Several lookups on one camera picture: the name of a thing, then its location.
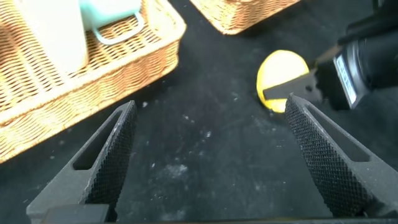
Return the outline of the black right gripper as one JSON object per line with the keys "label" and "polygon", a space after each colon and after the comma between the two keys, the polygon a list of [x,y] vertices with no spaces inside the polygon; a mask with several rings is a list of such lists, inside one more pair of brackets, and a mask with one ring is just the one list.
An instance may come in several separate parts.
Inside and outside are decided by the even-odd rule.
{"label": "black right gripper", "polygon": [[265,73],[262,94],[265,100],[287,99],[293,94],[308,101],[327,99],[335,110],[352,110],[371,92],[363,70],[364,45],[335,45],[315,62],[317,70],[289,78]]}

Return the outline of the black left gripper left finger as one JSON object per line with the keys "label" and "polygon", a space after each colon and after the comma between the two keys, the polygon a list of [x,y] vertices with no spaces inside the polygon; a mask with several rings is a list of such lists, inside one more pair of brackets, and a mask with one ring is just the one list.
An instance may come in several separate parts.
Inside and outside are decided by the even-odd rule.
{"label": "black left gripper left finger", "polygon": [[126,178],[134,144],[134,101],[117,107],[27,206],[32,223],[106,223]]}

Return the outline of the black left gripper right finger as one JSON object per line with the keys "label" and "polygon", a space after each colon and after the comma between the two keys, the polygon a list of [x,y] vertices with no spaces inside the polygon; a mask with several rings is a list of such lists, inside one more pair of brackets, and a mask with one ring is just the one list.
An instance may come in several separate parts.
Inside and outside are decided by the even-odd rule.
{"label": "black left gripper right finger", "polygon": [[309,101],[285,116],[324,203],[336,217],[397,217],[397,171]]}

